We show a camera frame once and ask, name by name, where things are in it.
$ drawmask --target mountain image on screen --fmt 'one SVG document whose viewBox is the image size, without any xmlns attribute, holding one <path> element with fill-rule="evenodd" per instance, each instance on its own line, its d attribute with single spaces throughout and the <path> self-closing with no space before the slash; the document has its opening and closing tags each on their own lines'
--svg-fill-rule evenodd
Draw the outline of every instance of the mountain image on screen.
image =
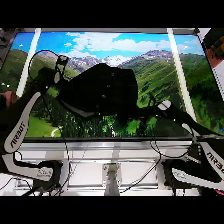
<svg viewBox="0 0 224 224">
<path fill-rule="evenodd" d="M 65 77 L 71 79 L 99 63 L 132 69 L 138 83 L 139 107 L 148 105 L 151 93 L 157 102 L 170 100 L 176 107 L 185 110 L 170 50 L 152 49 L 134 56 L 123 56 L 119 53 L 105 57 L 68 55 L 70 60 Z M 1 92 L 7 91 L 8 85 L 10 90 L 16 91 L 26 58 L 27 52 L 10 50 L 0 72 Z M 44 66 L 54 68 L 56 60 L 57 57 L 50 52 L 40 53 L 33 60 L 31 76 L 35 78 Z M 197 122 L 218 133 L 219 129 L 224 127 L 224 104 L 206 57 L 196 53 L 180 53 L 180 60 Z M 152 128 L 156 136 L 189 135 L 174 122 L 156 116 L 150 117 L 146 126 L 138 120 L 133 120 L 121 127 L 116 116 L 85 120 L 66 111 L 55 100 L 57 94 L 58 90 L 51 87 L 45 95 L 45 100 L 65 137 L 147 137 L 152 136 Z M 27 137 L 60 137 L 57 125 L 52 122 L 42 99 L 39 99 L 31 112 Z"/>
</svg>

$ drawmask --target display screen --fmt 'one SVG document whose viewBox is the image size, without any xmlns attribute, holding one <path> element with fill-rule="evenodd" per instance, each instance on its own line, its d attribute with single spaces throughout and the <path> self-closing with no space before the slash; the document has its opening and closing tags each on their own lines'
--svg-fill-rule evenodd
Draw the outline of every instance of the display screen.
<svg viewBox="0 0 224 224">
<path fill-rule="evenodd" d="M 17 91 L 33 36 L 34 33 L 17 34 L 0 71 L 0 92 Z M 174 37 L 197 122 L 222 134 L 224 103 L 199 39 L 193 35 Z M 66 68 L 69 78 L 98 63 L 132 69 L 138 83 L 138 107 L 148 105 L 150 93 L 157 102 L 168 99 L 185 110 L 168 34 L 44 32 L 36 47 L 39 50 L 70 57 Z M 33 60 L 31 76 L 35 78 L 40 68 L 52 67 L 55 61 L 52 53 L 38 55 Z M 146 126 L 138 120 L 120 126 L 116 116 L 85 120 L 65 110 L 56 101 L 57 94 L 54 87 L 45 94 L 56 123 L 40 98 L 31 111 L 27 137 L 60 137 L 58 127 L 64 137 L 76 138 L 189 135 L 173 121 L 156 116 L 150 117 Z"/>
</svg>

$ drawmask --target blue sky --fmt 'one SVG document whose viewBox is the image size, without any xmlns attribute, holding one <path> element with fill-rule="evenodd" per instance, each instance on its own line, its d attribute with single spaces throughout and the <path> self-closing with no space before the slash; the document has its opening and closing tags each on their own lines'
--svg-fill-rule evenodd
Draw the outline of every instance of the blue sky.
<svg viewBox="0 0 224 224">
<path fill-rule="evenodd" d="M 19 33 L 11 49 L 28 52 L 34 33 Z M 193 35 L 174 35 L 179 53 L 204 55 L 200 42 Z M 133 57 L 149 50 L 171 51 L 167 34 L 46 32 L 41 33 L 37 51 L 52 50 L 70 57 L 105 58 L 121 55 Z"/>
</svg>

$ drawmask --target forest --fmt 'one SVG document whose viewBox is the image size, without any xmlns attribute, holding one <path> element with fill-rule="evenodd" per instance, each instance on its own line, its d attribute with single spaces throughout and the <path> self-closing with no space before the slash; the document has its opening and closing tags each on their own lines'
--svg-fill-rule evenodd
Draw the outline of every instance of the forest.
<svg viewBox="0 0 224 224">
<path fill-rule="evenodd" d="M 20 50 L 9 52 L 0 71 L 1 92 L 16 91 L 26 57 L 27 53 Z M 219 129 L 224 127 L 222 116 L 224 103 L 207 59 L 205 56 L 196 54 L 180 54 L 180 59 L 197 121 L 210 130 L 219 132 Z M 36 56 L 31 66 L 32 78 L 35 78 L 44 66 L 53 68 L 55 61 L 53 57 L 47 57 L 44 54 Z M 169 99 L 178 108 L 184 110 L 173 59 L 147 60 L 137 57 L 119 67 L 132 69 L 135 73 L 139 89 L 137 101 L 139 107 L 145 107 L 148 104 L 148 93 L 151 93 L 157 102 Z M 78 69 L 67 66 L 66 77 L 72 78 L 79 74 Z M 146 137 L 152 135 L 152 128 L 156 136 L 188 135 L 187 131 L 174 124 L 173 121 L 158 117 L 149 118 L 146 126 L 133 120 L 125 127 L 119 126 L 116 116 L 85 120 L 66 111 L 56 101 L 57 94 L 58 90 L 51 87 L 44 96 L 54 121 L 51 120 L 42 99 L 38 99 L 31 112 L 27 137 L 60 137 L 57 127 L 60 127 L 65 137 Z"/>
</svg>

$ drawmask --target white vertical pole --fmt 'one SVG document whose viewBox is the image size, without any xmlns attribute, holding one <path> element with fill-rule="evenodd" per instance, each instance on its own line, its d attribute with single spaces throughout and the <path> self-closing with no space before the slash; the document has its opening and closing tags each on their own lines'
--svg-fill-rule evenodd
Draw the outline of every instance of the white vertical pole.
<svg viewBox="0 0 224 224">
<path fill-rule="evenodd" d="M 192 106 L 191 98 L 190 98 L 189 92 L 187 90 L 184 71 L 183 71 L 181 61 L 180 61 L 180 57 L 179 57 L 179 53 L 178 53 L 178 50 L 177 50 L 177 44 L 176 44 L 176 41 L 175 41 L 175 38 L 174 38 L 174 35 L 173 35 L 173 29 L 172 28 L 167 28 L 167 33 L 168 33 L 168 37 L 169 37 L 169 40 L 170 40 L 171 50 L 172 50 L 172 53 L 173 53 L 174 63 L 175 63 L 176 70 L 177 70 L 177 76 L 178 76 L 178 80 L 179 80 L 179 84 L 180 84 L 180 90 L 181 90 L 181 93 L 182 93 L 182 97 L 183 97 L 183 100 L 184 100 L 184 105 L 185 105 L 187 113 L 196 121 L 194 108 Z"/>
<path fill-rule="evenodd" d="M 20 77 L 19 85 L 18 85 L 18 88 L 16 91 L 16 95 L 19 97 L 21 97 L 23 95 L 23 91 L 24 91 L 26 81 L 28 78 L 28 66 L 29 66 L 31 58 L 33 57 L 33 55 L 36 52 L 37 43 L 38 43 L 40 34 L 41 34 L 41 28 L 36 28 L 35 34 L 33 36 L 33 39 L 32 39 L 31 45 L 30 45 L 30 50 L 29 50 L 28 56 L 27 56 L 25 65 L 23 67 L 22 75 Z"/>
</svg>

